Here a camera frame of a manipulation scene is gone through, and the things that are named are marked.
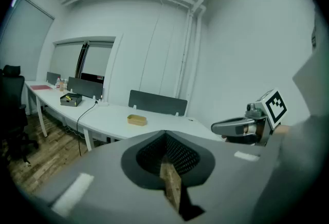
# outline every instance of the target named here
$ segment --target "yellow object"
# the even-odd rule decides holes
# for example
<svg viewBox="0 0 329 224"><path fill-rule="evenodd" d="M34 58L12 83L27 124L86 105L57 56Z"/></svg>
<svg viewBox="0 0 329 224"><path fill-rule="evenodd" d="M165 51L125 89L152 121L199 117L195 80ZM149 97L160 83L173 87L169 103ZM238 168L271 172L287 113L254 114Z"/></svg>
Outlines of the yellow object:
<svg viewBox="0 0 329 224"><path fill-rule="evenodd" d="M127 118L128 118L128 123L130 123L130 124L144 126L147 123L146 117L143 117L143 116L129 115Z"/></svg>

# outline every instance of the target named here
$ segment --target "black cable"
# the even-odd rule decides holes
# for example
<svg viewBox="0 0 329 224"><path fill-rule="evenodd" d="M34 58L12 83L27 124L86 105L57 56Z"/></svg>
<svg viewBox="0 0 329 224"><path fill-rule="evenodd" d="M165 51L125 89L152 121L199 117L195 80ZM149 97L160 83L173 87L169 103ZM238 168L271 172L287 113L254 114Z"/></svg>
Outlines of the black cable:
<svg viewBox="0 0 329 224"><path fill-rule="evenodd" d="M79 122L79 120L80 120L80 118L86 113L86 112L88 112L90 109L92 109L95 105L96 105L96 103L98 103L97 101L95 101L95 104L91 107L91 108L89 108L87 111L85 111L79 118L78 118L78 120L77 120L77 133L79 133L79 131L78 131L78 122ZM79 145L79 153L80 153L80 156L81 156L81 149L80 149L80 141L79 141L79 137L78 137L78 145Z"/></svg>

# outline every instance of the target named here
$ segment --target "red folder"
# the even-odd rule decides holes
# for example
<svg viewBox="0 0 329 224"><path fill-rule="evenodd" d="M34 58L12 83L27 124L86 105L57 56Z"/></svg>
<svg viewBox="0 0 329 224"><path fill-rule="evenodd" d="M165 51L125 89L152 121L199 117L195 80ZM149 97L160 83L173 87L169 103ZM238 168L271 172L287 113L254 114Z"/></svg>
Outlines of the red folder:
<svg viewBox="0 0 329 224"><path fill-rule="evenodd" d="M48 85L32 85L33 90L49 90L51 89Z"/></svg>

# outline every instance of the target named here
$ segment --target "gray desk divider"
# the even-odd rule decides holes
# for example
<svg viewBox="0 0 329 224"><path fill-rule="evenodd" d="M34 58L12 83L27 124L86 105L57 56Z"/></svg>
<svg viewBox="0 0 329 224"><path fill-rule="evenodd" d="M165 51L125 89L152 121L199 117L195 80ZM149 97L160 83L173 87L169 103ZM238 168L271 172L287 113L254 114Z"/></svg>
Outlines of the gray desk divider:
<svg viewBox="0 0 329 224"><path fill-rule="evenodd" d="M69 77L67 90L71 91L71 89L74 93L86 97L92 98L95 95L96 100L98 100L103 92L103 84Z"/></svg>
<svg viewBox="0 0 329 224"><path fill-rule="evenodd" d="M55 85L56 82L57 82L57 78L58 77L60 78L61 75L58 74L58 73L53 73L53 72L48 71L47 72L47 79L46 79L46 81L48 81L48 83L50 83L52 85Z"/></svg>
<svg viewBox="0 0 329 224"><path fill-rule="evenodd" d="M131 90L129 96L129 107L139 110L152 111L166 115L183 116L185 114L187 100L171 98L167 96L149 94L147 92Z"/></svg>

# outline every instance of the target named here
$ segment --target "black chair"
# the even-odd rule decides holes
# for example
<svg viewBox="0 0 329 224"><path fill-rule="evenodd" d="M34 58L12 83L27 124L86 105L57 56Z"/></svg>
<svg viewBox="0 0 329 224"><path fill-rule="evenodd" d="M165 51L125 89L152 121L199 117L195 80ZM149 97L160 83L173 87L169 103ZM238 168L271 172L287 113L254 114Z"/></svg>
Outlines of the black chair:
<svg viewBox="0 0 329 224"><path fill-rule="evenodd" d="M1 135L8 143L8 151L5 154L7 162L9 155L19 151L24 162L30 163L22 151L22 145L33 144L35 148L39 145L36 141L29 140L24 132L24 127L27 125L26 105L21 103L21 98L25 78L20 73L20 66L6 65L3 75L0 76L0 107L3 117Z"/></svg>

